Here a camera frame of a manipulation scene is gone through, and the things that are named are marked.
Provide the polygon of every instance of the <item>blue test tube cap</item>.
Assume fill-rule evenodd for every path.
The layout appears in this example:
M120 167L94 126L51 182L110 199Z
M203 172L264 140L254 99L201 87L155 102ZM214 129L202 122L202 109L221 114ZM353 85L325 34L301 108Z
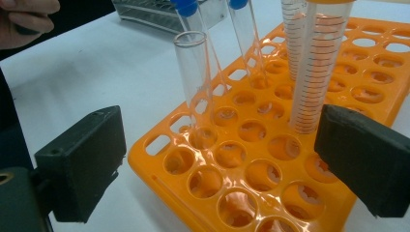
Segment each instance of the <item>blue test tube cap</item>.
M244 6L246 6L247 3L248 3L248 0L230 0L229 7L232 8L233 10L239 10L239 9L242 9Z
M196 0L171 0L171 2L175 3L175 9L180 16L189 17L198 10Z

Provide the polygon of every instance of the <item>orange test tube rack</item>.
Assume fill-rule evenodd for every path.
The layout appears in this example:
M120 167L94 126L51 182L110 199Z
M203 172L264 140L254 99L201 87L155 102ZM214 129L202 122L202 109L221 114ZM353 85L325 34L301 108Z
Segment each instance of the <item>orange test tube rack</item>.
M325 103L391 126L409 92L410 24L351 17L344 34ZM192 231L343 231L356 196L313 151L315 133L288 127L295 82L283 38L280 25L261 40L269 88L250 87L241 59L223 70L231 88L215 96L209 151L189 144L184 102L130 150L133 171ZM224 108L235 115L220 117Z

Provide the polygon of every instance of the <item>white surface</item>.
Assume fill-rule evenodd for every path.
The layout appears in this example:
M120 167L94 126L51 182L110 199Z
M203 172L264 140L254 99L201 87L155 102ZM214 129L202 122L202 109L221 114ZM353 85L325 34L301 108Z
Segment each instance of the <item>white surface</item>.
M281 23L280 2L252 4L262 38ZM410 5L359 1L351 15L410 22L409 12ZM224 68L240 56L230 19L211 34ZM2 61L30 154L86 114L114 104L121 106L130 148L184 100L172 39L114 13ZM403 107L395 128L410 136L410 101ZM55 231L189 230L126 161L119 172L86 224L53 220ZM358 202L346 231L410 231L410 220L376 219Z

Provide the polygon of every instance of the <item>test tube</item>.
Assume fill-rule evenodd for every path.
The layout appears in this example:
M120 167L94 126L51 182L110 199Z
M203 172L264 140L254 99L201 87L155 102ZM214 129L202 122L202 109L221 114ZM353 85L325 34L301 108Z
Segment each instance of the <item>test tube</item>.
M174 39L190 111L190 144L197 149L207 149L217 140L212 118L213 98L206 41L206 34L198 31L183 32Z
M255 89L269 87L250 0L226 0L235 29L250 85Z
M211 42L211 37L208 32L202 14L199 11L199 4L196 0L171 0L175 3L175 10L185 31L200 31L207 35L208 57L210 65L211 79L218 78L220 80L221 91L218 95L223 96L228 92L228 87L225 78L220 69L220 62L215 52L214 45Z
M307 0L304 45L296 78L290 127L316 130L354 0Z
M207 35L208 57L211 80L218 79L219 85L214 89L215 96L224 96L228 93L229 88L226 85L225 76L222 74L220 62L214 45L211 42L211 36L208 32L202 14L200 12L199 4L196 0L171 0L175 3L175 10L185 31L200 31ZM221 105L228 105L228 98L219 98ZM218 110L218 115L221 119L230 119L235 116L235 112L229 108L221 108Z
M307 2L305 0L281 0L287 59L290 78L296 80L301 58Z

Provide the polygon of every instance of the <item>graduated tube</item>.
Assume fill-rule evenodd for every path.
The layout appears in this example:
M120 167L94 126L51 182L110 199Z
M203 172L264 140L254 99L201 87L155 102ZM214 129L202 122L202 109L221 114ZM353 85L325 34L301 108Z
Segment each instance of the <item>graduated tube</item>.
M290 127L316 130L354 0L307 0L305 43L296 78Z
M247 68L250 85L256 89L269 87L260 50L259 38L250 0L226 0Z
M206 41L206 34L197 31L183 32L174 39L186 103L190 111L189 141L190 145L197 149L207 149L217 141Z
M304 42L307 2L305 0L281 0L281 9L290 78L296 80Z

